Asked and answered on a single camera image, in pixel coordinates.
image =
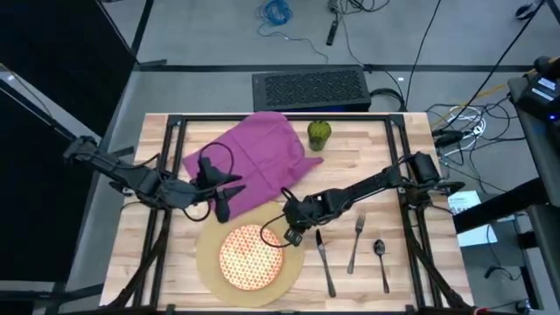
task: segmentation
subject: spoon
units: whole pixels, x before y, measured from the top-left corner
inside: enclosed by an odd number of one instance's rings
[[[381,274],[383,275],[383,292],[389,293],[389,284],[387,283],[387,277],[385,276],[385,268],[383,267],[383,254],[385,254],[385,243],[382,240],[377,240],[374,243],[374,252],[379,256],[381,261]]]

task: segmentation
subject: black metal frame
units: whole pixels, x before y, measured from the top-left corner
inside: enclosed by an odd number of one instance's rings
[[[312,121],[312,120],[329,120],[329,121],[368,121],[368,122],[376,122],[376,123],[384,123],[385,131],[387,134],[388,140],[388,148],[389,154],[391,156],[391,160],[395,163],[398,160],[398,153],[396,149],[396,138],[393,131],[393,128],[396,127],[400,140],[402,143],[402,152],[403,154],[410,154],[410,145],[408,136],[406,133],[406,126],[402,115],[376,115],[376,114],[365,114],[365,115],[344,115],[344,114],[337,114],[337,115],[321,115],[321,114],[286,114],[290,121]],[[180,158],[182,156],[183,145],[185,143],[185,135],[186,135],[186,125],[189,121],[240,121],[243,118],[247,117],[247,115],[243,114],[232,114],[232,115],[170,115],[168,117],[168,121],[165,128],[164,133],[164,144],[162,148],[162,160],[166,161],[169,157],[169,150],[171,148],[171,141],[172,141],[172,133],[174,128],[178,127],[178,138],[177,144],[175,147],[175,154],[174,159],[172,161],[172,170],[171,174],[173,176],[177,176],[179,173],[180,167]],[[409,266],[410,266],[410,274],[412,277],[412,285],[413,290],[415,293],[416,299],[416,307],[423,308],[426,306],[424,300],[424,291],[422,288],[422,280],[420,277],[420,269],[418,267],[418,260],[416,255],[414,254],[413,250],[413,240],[411,237],[415,237],[412,233],[412,226],[409,217],[409,209],[407,196],[404,190],[397,190],[398,199],[399,199],[399,206],[401,210],[402,216],[402,226],[405,230],[404,236],[407,244],[408,250],[408,257],[409,257]],[[421,244],[423,247],[423,251],[427,254],[431,261],[433,261],[431,255],[431,246],[430,246],[430,239],[428,237],[428,231],[425,224],[424,213],[423,210],[416,210],[416,214],[418,215],[418,228],[419,233],[421,236]],[[157,243],[162,241],[164,243],[163,246],[152,246],[153,235],[156,229],[156,221],[157,221],[157,211],[150,212],[150,218],[148,220],[148,225],[146,229],[146,236],[144,239],[144,246],[142,252],[142,262],[138,271],[133,276],[133,279],[136,279],[136,285],[128,286],[130,290],[128,290],[122,297],[118,297],[118,303],[111,303],[109,305],[110,310],[114,310],[115,308],[124,307],[126,302],[128,301],[130,295],[132,294],[131,290],[134,290],[134,299],[133,299],[133,307],[140,307],[142,304],[142,300],[144,297],[144,278],[146,275],[147,269],[150,267],[151,263],[154,260],[154,254],[157,255],[157,263],[156,263],[156,271],[153,276],[153,285],[152,290],[150,292],[150,303],[148,307],[152,310],[158,307],[158,298],[161,288],[161,282],[163,277],[163,270],[164,270],[164,261],[165,261],[165,251],[166,251],[166,243],[169,238],[169,227],[171,225],[171,212],[167,211],[164,213],[164,221],[162,225],[162,231],[160,231],[160,236],[158,237]],[[435,307],[442,307],[442,300],[438,290],[438,287],[435,283],[432,282],[432,279],[429,277],[430,281],[430,291],[433,296],[434,306]],[[191,311],[174,311],[173,314],[187,314],[191,313]],[[261,313],[269,313],[269,312],[261,312],[255,311],[255,314]],[[375,314],[405,314],[404,311],[375,311],[375,312],[368,312],[368,313],[375,313]]]

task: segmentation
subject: pink cloth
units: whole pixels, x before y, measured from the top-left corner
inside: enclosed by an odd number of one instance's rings
[[[229,219],[273,200],[281,187],[296,184],[321,157],[305,157],[304,146],[280,113],[258,112],[245,118],[214,142],[225,144],[234,153],[233,174],[243,179],[225,186],[247,186],[229,201]],[[226,149],[218,145],[208,147],[204,156],[222,172],[231,165]],[[185,157],[183,164],[191,177],[199,171],[199,152]]]

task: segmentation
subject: round plate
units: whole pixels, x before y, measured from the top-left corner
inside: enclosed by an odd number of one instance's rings
[[[266,245],[260,232],[261,227],[257,225],[238,227],[221,246],[221,273],[241,290],[255,291],[267,286],[282,267],[282,249]],[[271,244],[280,244],[274,233],[266,228],[262,236]]]

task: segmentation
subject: knife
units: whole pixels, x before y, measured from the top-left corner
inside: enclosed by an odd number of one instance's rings
[[[325,267],[326,285],[329,288],[329,296],[331,298],[334,298],[336,297],[336,290],[334,290],[334,283],[333,283],[333,279],[331,278],[331,273],[329,272],[329,265],[326,263],[325,245],[323,245],[323,239],[321,238],[321,233],[318,230],[315,233],[315,238],[317,240],[318,252],[321,255],[321,259],[323,260],[323,266]]]

